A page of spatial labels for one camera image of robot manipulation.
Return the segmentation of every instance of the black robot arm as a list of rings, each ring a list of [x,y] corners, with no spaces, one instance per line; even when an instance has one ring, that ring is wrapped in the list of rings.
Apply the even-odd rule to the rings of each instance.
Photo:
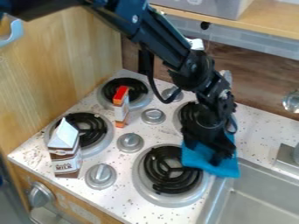
[[[211,147],[216,152],[211,160],[214,165],[233,155],[235,146],[226,136],[226,126],[236,108],[229,83],[214,69],[213,59],[203,51],[193,51],[190,42],[147,0],[0,0],[2,11],[27,21],[75,5],[84,6],[139,43],[146,62],[150,61],[148,51],[163,60],[178,89],[169,99],[162,98],[148,63],[149,84],[160,101],[172,102],[181,89],[197,96],[198,103],[190,103],[189,114],[180,118],[189,148],[198,141]]]

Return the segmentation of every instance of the small milk carton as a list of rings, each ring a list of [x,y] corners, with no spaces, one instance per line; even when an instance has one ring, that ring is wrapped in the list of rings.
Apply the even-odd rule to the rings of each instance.
[[[124,128],[129,115],[129,88],[120,86],[113,98],[115,108],[115,126]]]
[[[47,146],[55,177],[78,178],[82,164],[79,131],[69,124],[65,117],[53,131]]]

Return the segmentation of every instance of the sink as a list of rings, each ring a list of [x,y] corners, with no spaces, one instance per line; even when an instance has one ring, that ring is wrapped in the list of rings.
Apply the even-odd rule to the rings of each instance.
[[[299,180],[239,159],[241,178],[216,178],[198,224],[298,224]]]

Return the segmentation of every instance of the stove knob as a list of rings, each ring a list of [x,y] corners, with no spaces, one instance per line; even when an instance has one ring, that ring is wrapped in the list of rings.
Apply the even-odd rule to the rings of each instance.
[[[28,195],[29,202],[32,207],[43,207],[47,203],[54,201],[54,195],[52,192],[43,184],[34,182],[32,189]]]
[[[120,151],[133,153],[144,146],[143,138],[135,133],[127,133],[117,139],[117,148]]]
[[[165,113],[158,108],[149,108],[143,111],[142,119],[148,124],[159,124],[165,121]]]
[[[168,99],[173,93],[174,91],[177,90],[177,87],[171,87],[171,88],[166,88],[163,92],[162,92],[162,97],[166,100]],[[176,97],[176,99],[174,99],[174,102],[180,102],[182,101],[184,98],[184,94],[183,92],[179,93]]]
[[[87,171],[85,181],[89,187],[103,190],[116,181],[116,171],[108,164],[97,164]]]

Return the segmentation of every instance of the wall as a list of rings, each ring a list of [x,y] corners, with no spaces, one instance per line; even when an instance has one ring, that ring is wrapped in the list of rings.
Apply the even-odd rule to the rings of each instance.
[[[212,24],[208,30],[204,31],[200,28],[202,21],[173,16],[167,16],[167,18],[186,36],[299,60],[299,40],[279,38],[217,24]]]
[[[207,53],[212,55],[217,70],[233,73],[233,93],[236,102],[263,109],[277,115],[299,121],[299,116],[284,110],[282,98],[289,91],[299,87],[299,62],[236,46],[205,42]],[[138,70],[138,46],[122,39],[122,55],[130,55],[124,60],[124,68]],[[155,77],[171,81],[167,68],[155,58]]]

